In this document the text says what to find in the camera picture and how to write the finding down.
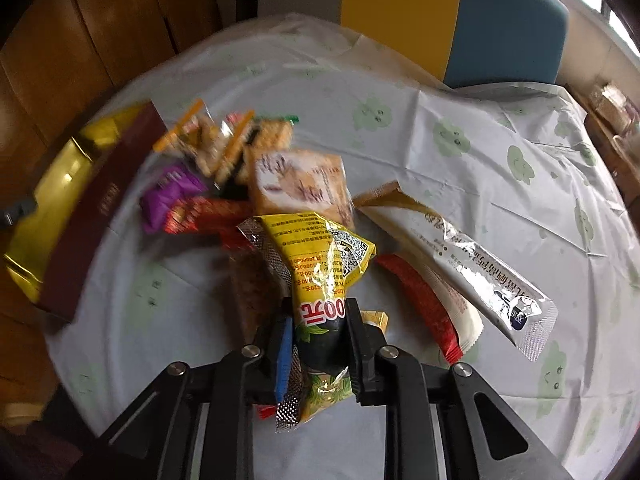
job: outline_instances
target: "white tablecloth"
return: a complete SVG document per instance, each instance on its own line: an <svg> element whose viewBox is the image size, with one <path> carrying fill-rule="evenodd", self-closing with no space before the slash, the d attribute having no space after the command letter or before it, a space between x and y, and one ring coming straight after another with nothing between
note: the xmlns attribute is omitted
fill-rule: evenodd
<svg viewBox="0 0 640 480"><path fill-rule="evenodd" d="M205 40L130 83L102 113L150 98L172 124L202 97L214 116L295 114L295 145L341 154L352 194L394 179L420 193L558 306L538 362L486 320L465 360L577 480L602 480L640 420L640 249L584 112L555 86L429 85L431 76L384 46L288 16ZM442 125L462 132L468 149L443 144L434 134ZM215 240L142 232L138 198L165 164L152 155L140 169L95 256L77 319L47 337L60 379L96 433L168 363L215 362L240 345ZM393 249L367 219L358 218L358 231L379 253ZM385 271L370 266L350 295L389 313L390 342L444 364ZM350 399L291 434L258 422L256 478L380 478L383 413Z"/></svg>

